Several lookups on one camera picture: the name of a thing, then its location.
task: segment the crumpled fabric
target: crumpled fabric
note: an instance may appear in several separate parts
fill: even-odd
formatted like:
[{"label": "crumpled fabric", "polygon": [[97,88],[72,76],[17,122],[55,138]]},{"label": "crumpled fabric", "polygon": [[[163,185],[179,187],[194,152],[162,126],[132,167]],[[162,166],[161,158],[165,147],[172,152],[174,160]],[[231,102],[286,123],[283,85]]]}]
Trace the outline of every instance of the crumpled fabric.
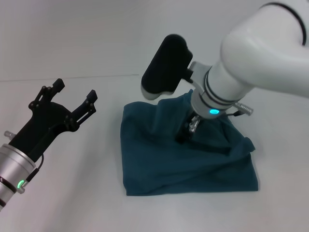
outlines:
[{"label": "crumpled fabric", "polygon": [[175,141],[189,116],[191,94],[124,107],[121,150],[128,196],[258,190],[250,154],[255,148],[226,115],[202,121],[190,141]]}]

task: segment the cable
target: cable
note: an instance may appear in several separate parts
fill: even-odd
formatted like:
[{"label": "cable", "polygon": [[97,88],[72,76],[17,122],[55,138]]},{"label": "cable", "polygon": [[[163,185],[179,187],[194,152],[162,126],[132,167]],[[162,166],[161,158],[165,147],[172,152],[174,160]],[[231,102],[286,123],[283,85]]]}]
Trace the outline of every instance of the cable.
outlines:
[{"label": "cable", "polygon": [[237,117],[237,116],[244,115],[244,114],[245,114],[244,112],[238,110],[238,111],[236,111],[235,113],[233,113],[233,114],[227,114],[226,116],[235,116],[235,117]]},{"label": "cable", "polygon": [[38,169],[40,169],[42,167],[43,162],[44,162],[44,154],[41,156],[41,163],[40,163]]},{"label": "cable", "polygon": [[27,177],[26,181],[29,183],[33,177],[35,177],[35,175],[39,172],[40,168],[42,167],[44,162],[44,155],[41,156],[41,163],[39,165],[38,168],[34,169],[33,172],[31,172],[31,174]]}]

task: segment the white table surface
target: white table surface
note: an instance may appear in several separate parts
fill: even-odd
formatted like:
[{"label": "white table surface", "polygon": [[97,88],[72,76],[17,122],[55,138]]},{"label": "white table surface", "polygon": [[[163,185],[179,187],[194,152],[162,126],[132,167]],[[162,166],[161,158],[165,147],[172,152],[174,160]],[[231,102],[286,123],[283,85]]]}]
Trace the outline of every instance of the white table surface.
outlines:
[{"label": "white table surface", "polygon": [[[28,104],[54,80],[0,83],[0,131],[18,132]],[[56,138],[42,170],[0,213],[1,232],[308,232],[309,101],[254,90],[251,117],[233,118],[254,143],[258,192],[127,197],[120,124],[124,105],[143,101],[140,77],[64,80],[54,100],[73,110],[95,89],[97,112]],[[173,96],[188,91],[181,83]]]},{"label": "white table surface", "polygon": [[182,35],[213,64],[221,40],[271,0],[0,0],[0,80],[142,74]]}]

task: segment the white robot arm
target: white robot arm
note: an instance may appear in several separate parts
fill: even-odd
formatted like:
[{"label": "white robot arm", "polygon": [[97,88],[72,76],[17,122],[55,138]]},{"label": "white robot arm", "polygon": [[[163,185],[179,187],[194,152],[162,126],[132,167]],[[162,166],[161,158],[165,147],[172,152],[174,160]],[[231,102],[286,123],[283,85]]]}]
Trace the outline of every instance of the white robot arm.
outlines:
[{"label": "white robot arm", "polygon": [[[193,62],[191,73],[187,70],[182,77],[196,87],[191,98],[193,110],[205,119],[216,118],[254,87],[309,97],[308,33],[308,0],[281,0],[262,6],[224,38],[216,64]],[[141,88],[148,99],[164,92],[151,91],[147,81],[142,81]]]}]

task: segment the black ring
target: black ring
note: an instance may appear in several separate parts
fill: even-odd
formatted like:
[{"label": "black ring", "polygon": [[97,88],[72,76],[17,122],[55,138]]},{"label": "black ring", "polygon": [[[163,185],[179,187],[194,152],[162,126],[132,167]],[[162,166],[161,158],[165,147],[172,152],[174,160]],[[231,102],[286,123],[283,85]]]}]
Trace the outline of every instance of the black ring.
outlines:
[{"label": "black ring", "polygon": [[211,87],[210,87],[210,85],[209,85],[209,83],[208,83],[208,74],[209,74],[209,71],[210,71],[210,70],[211,70],[211,68],[208,70],[208,72],[207,72],[207,73],[205,74],[205,76],[204,76],[204,89],[205,89],[205,91],[207,91],[207,89],[206,89],[206,84],[207,84],[207,87],[208,87],[210,93],[211,93],[214,97],[216,97],[217,99],[219,99],[219,100],[221,100],[221,101],[223,101],[223,102],[228,102],[228,103],[229,103],[228,105],[231,105],[231,104],[233,104],[233,103],[238,102],[240,99],[238,99],[238,100],[233,100],[233,101],[225,100],[225,99],[223,99],[223,98],[218,97],[218,96],[212,91],[212,89],[211,89]]},{"label": "black ring", "polygon": [[6,203],[0,199],[0,206],[2,206],[2,208],[4,208],[6,206]]},{"label": "black ring", "polygon": [[284,9],[288,10],[289,12],[291,12],[292,15],[295,16],[295,18],[298,20],[298,22],[300,24],[301,30],[303,31],[303,44],[302,45],[305,46],[306,45],[306,41],[307,41],[306,27],[305,27],[305,24],[304,24],[303,20],[298,15],[298,13],[295,10],[293,10],[291,7],[289,7],[289,6],[285,5],[285,4],[279,3],[279,2],[267,3],[267,4],[263,5],[262,7],[269,6],[269,5],[281,6]]},{"label": "black ring", "polygon": [[0,183],[4,184],[7,188],[9,188],[14,194],[17,192],[17,189],[12,185],[10,182],[8,182],[6,179],[0,176]]},{"label": "black ring", "polygon": [[[207,78],[208,78],[208,72],[207,72],[207,73],[205,74],[205,76],[204,76],[204,85],[205,85],[206,75],[207,75]],[[221,103],[221,102],[217,101],[215,98],[213,98],[213,97],[209,94],[209,92],[208,92],[206,86],[204,86],[204,89],[205,89],[205,93],[206,93],[207,96],[210,98],[210,100],[214,101],[214,102],[217,103],[218,105],[223,105],[223,106],[229,106],[229,105],[231,105],[231,103],[224,104],[224,103]]]},{"label": "black ring", "polygon": [[199,98],[201,98],[201,101],[202,101],[208,108],[214,109],[214,110],[219,110],[219,111],[223,110],[223,109],[218,109],[218,108],[215,108],[215,107],[212,107],[212,106],[208,105],[208,104],[204,101],[204,99],[202,98],[202,96],[201,96],[200,94],[198,94],[198,95],[199,95]]}]

